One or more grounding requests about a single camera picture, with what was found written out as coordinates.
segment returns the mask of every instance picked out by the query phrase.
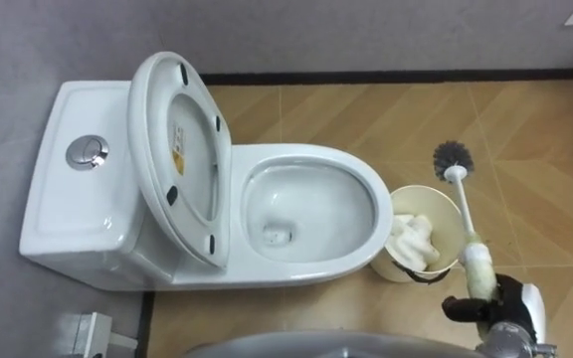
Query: toilet tank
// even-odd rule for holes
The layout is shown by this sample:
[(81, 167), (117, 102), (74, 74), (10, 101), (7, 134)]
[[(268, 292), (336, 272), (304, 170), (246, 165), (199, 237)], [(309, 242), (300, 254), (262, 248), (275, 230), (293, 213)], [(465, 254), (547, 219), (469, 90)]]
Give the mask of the toilet tank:
[(62, 85), (21, 233), (22, 256), (109, 290), (167, 286), (181, 253), (160, 232), (127, 147), (129, 82)]

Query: tile floor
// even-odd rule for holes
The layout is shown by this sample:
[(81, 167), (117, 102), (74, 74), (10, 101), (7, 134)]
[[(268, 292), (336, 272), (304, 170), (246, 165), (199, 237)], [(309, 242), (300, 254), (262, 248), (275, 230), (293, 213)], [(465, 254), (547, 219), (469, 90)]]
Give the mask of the tile floor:
[[(467, 193), (497, 270), (534, 281), (561, 356), (573, 357), (573, 81), (438, 85), (215, 87), (234, 142), (308, 142), (371, 164), (389, 189), (452, 194), (432, 169), (437, 144), (464, 142), (477, 163)], [(370, 268), (310, 286), (156, 295), (149, 357), (276, 330), (411, 334), (473, 347), (472, 326), (441, 313), (466, 294), (455, 270), (431, 286)]]

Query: gray wall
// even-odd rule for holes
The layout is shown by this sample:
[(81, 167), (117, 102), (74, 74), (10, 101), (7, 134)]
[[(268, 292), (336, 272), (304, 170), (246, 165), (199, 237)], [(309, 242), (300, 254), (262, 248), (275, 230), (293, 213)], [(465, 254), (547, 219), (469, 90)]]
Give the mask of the gray wall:
[(151, 1), (202, 73), (573, 68), (573, 0)]
[[(161, 50), (145, 0), (0, 0), (0, 357), (68, 352), (70, 317), (99, 311), (135, 336), (140, 293), (99, 291), (18, 255), (35, 158), (63, 80), (129, 79)], [(112, 357), (132, 352), (114, 350)]]

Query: white trash can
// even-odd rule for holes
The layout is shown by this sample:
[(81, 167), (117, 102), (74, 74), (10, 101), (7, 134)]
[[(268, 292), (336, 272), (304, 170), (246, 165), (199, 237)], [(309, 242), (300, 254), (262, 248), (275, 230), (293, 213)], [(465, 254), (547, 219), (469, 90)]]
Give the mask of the white trash can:
[(444, 193), (423, 185), (399, 188), (390, 194), (396, 215), (424, 215), (433, 225), (431, 242), (440, 253), (439, 260), (424, 271), (413, 271), (398, 260), (393, 246), (387, 243), (371, 262), (382, 277), (394, 282), (438, 282), (457, 263), (459, 253), (466, 246), (466, 232), (461, 212)]

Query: flush button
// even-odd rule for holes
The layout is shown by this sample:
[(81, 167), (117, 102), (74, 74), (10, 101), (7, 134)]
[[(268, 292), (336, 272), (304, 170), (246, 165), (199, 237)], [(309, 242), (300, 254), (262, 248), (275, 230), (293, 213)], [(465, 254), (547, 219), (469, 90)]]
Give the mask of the flush button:
[(105, 163), (109, 147), (98, 135), (84, 135), (73, 141), (66, 151), (66, 161), (75, 170), (92, 170)]

